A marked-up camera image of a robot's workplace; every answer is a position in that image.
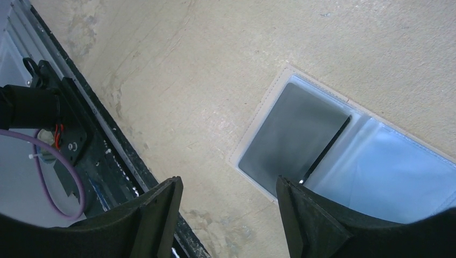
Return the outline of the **beige card holder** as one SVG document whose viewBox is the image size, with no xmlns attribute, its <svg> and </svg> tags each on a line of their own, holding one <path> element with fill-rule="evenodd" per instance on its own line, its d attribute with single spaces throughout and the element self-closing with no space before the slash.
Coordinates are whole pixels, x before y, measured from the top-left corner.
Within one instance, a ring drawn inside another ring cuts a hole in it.
<svg viewBox="0 0 456 258">
<path fill-rule="evenodd" d="M 303 186 L 352 210 L 403 224 L 455 207 L 454 159 L 291 65 L 284 66 L 271 83 L 229 156 L 234 168 L 269 198 L 277 196 L 272 196 L 238 165 L 288 83 L 352 116 Z"/>
</svg>

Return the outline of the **grey credit card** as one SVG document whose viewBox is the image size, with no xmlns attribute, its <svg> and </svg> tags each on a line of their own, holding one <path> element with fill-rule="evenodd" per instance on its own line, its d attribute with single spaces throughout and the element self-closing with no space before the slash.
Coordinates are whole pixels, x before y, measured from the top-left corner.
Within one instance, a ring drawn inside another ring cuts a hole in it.
<svg viewBox="0 0 456 258">
<path fill-rule="evenodd" d="M 349 115 L 288 83 L 238 167 L 276 197 L 277 178 L 299 182 Z"/>
</svg>

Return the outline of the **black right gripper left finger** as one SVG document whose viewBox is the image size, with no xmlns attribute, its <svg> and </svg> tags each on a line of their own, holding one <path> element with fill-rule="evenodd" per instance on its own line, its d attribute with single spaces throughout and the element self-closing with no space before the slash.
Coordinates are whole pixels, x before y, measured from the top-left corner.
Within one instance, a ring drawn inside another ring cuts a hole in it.
<svg viewBox="0 0 456 258">
<path fill-rule="evenodd" d="M 69 227 L 1 215 L 1 257 L 172 257 L 183 192 L 168 178 L 139 197 Z"/>
</svg>

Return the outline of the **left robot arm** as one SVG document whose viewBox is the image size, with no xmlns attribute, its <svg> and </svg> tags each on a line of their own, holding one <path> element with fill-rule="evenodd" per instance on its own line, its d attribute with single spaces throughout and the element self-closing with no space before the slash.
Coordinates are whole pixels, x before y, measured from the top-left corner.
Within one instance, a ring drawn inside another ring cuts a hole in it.
<svg viewBox="0 0 456 258">
<path fill-rule="evenodd" d="M 55 89 L 7 84 L 1 87 L 1 129 L 52 129 L 72 115 L 63 94 Z"/>
</svg>

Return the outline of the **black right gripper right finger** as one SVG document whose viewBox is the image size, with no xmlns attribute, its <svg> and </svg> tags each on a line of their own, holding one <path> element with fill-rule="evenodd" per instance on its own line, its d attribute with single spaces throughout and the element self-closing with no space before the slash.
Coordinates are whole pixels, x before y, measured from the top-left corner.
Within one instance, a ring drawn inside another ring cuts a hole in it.
<svg viewBox="0 0 456 258">
<path fill-rule="evenodd" d="M 290 257 L 455 257 L 455 208 L 400 224 L 371 217 L 279 176 Z"/>
</svg>

